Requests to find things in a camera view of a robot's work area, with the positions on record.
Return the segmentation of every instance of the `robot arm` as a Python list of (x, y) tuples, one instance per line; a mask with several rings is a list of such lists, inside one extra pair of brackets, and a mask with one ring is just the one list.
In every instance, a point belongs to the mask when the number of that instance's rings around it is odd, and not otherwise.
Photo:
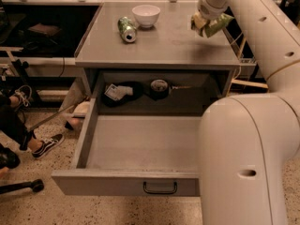
[(282, 166), (299, 153), (300, 32), (272, 0), (200, 0), (215, 19), (227, 6), (270, 94), (226, 97), (200, 126), (203, 225), (287, 225)]

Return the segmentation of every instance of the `gray drawer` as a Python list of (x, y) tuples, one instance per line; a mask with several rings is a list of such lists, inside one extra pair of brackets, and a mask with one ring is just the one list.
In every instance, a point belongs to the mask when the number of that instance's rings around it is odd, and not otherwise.
[[(101, 102), (109, 83), (154, 79), (190, 88), (115, 108)], [(220, 94), (209, 72), (101, 70), (71, 167), (52, 178), (67, 195), (199, 196), (198, 127)]]

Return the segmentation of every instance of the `floor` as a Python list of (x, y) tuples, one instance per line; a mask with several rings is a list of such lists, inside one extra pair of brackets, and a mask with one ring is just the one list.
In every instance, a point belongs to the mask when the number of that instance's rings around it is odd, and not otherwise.
[[(30, 127), (52, 113), (53, 109), (25, 112), (26, 125)], [(39, 178), (45, 184), (39, 193), (26, 188), (0, 195), (1, 224), (202, 225), (200, 198), (65, 196), (51, 173), (68, 168), (78, 133), (65, 128), (62, 116), (36, 130), (41, 139), (56, 133), (63, 133), (65, 141), (44, 159), (33, 160), (29, 152), (19, 151), (18, 145), (0, 132), (1, 143), (15, 151), (22, 162), (0, 185)], [(283, 171), (289, 225), (300, 224), (300, 158), (289, 161)]]

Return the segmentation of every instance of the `drawer front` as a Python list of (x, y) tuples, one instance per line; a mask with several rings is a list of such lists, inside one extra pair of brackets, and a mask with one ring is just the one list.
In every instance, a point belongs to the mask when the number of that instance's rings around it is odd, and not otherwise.
[(105, 176), (96, 172), (54, 171), (52, 178), (66, 195), (80, 196), (200, 196), (197, 178)]

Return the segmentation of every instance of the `green can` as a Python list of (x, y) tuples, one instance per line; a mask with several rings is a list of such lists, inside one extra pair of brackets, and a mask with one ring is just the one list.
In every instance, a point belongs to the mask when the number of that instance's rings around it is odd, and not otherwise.
[(125, 42), (134, 42), (137, 38), (137, 28), (135, 27), (133, 21), (128, 17), (119, 19), (118, 28), (120, 36)]

